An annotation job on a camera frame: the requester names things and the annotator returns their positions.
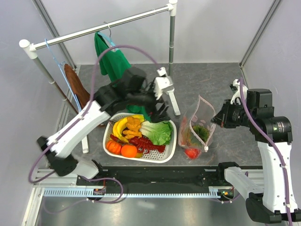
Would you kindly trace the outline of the orange toy pineapple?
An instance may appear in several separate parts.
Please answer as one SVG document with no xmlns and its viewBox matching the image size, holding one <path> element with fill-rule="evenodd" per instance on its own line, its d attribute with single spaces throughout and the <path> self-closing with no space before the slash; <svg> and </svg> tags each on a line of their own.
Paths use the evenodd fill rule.
<svg viewBox="0 0 301 226">
<path fill-rule="evenodd" d="M 188 128 L 186 135 L 186 144 L 188 146 L 202 146 L 199 138 L 205 143 L 209 138 L 210 131 L 200 125 L 195 125 L 192 127 L 192 129 L 196 133 L 196 135 L 194 135 L 191 129 Z"/>
</svg>

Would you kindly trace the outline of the clear pink zip top bag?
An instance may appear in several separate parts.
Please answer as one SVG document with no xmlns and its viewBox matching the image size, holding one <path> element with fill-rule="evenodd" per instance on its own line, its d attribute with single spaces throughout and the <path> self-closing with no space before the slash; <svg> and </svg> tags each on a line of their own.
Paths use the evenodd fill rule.
<svg viewBox="0 0 301 226">
<path fill-rule="evenodd" d="M 198 158 L 209 150 L 213 142 L 216 125 L 211 122 L 215 116 L 213 106 L 203 97 L 198 96 L 182 117 L 178 132 L 178 145 L 184 149 L 190 159 Z"/>
</svg>

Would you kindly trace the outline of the toy orange fruit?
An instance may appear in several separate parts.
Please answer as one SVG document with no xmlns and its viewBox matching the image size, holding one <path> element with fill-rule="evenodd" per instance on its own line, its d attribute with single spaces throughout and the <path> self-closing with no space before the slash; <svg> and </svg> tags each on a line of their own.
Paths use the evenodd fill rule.
<svg viewBox="0 0 301 226">
<path fill-rule="evenodd" d="M 134 158 L 137 154 L 137 148 L 134 145 L 124 145 L 122 146 L 120 153 L 124 157 Z"/>
</svg>

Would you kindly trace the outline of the orange toy pumpkin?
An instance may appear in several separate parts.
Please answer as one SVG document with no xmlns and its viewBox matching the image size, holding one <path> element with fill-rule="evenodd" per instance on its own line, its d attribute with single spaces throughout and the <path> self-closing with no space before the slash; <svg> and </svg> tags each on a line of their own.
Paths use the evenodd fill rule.
<svg viewBox="0 0 301 226">
<path fill-rule="evenodd" d="M 106 143 L 106 149 L 112 154 L 120 155 L 121 148 L 122 148 L 122 145 L 114 140 L 109 140 Z"/>
</svg>

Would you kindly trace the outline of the orange toy ginger root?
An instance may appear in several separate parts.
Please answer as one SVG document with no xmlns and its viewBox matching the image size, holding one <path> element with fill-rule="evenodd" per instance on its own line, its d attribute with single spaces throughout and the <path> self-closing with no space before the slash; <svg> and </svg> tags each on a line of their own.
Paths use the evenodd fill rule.
<svg viewBox="0 0 301 226">
<path fill-rule="evenodd" d="M 138 118 L 134 118 L 132 116 L 127 117 L 126 128 L 122 131 L 122 134 L 127 140 L 130 140 L 134 137 L 142 137 L 142 133 L 140 131 L 141 122 Z"/>
</svg>

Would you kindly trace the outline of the toy watermelon slice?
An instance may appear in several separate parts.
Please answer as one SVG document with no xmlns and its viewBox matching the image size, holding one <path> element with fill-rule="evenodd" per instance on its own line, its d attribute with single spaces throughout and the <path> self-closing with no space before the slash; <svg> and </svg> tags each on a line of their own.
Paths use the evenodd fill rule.
<svg viewBox="0 0 301 226">
<path fill-rule="evenodd" d="M 178 144 L 181 147 L 184 147 L 186 145 L 187 125 L 188 125 L 188 119 L 186 116 L 183 116 L 182 122 L 179 127 L 179 134 L 178 134 Z"/>
</svg>

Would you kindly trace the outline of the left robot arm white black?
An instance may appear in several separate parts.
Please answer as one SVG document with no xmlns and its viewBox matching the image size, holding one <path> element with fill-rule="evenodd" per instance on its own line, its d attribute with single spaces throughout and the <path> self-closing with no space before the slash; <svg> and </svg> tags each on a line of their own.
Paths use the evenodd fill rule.
<svg viewBox="0 0 301 226">
<path fill-rule="evenodd" d="M 93 161 L 78 161 L 71 152 L 93 129 L 110 119 L 127 105 L 144 106 L 152 122 L 168 121 L 168 104 L 162 95 L 172 87 L 172 80 L 164 67 L 157 70 L 158 76 L 148 89 L 142 88 L 146 73 L 130 67 L 121 79 L 100 87 L 91 94 L 91 100 L 66 126 L 56 134 L 37 140 L 54 172 L 64 177 L 72 172 L 83 175 L 93 185 L 103 181 L 103 173 Z"/>
</svg>

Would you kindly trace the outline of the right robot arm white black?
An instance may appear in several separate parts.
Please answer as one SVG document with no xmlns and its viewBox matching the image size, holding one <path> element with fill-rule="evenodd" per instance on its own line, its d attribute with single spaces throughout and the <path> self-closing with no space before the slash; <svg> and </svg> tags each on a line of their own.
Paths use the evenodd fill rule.
<svg viewBox="0 0 301 226">
<path fill-rule="evenodd" d="M 290 153 L 292 125 L 284 116 L 274 116 L 272 92 L 268 89 L 247 89 L 234 92 L 211 121 L 222 128 L 248 127 L 261 154 L 264 187 L 256 185 L 235 162 L 222 162 L 215 174 L 220 185 L 230 183 L 244 198 L 252 221 L 292 225 L 301 220 L 291 188 Z"/>
</svg>

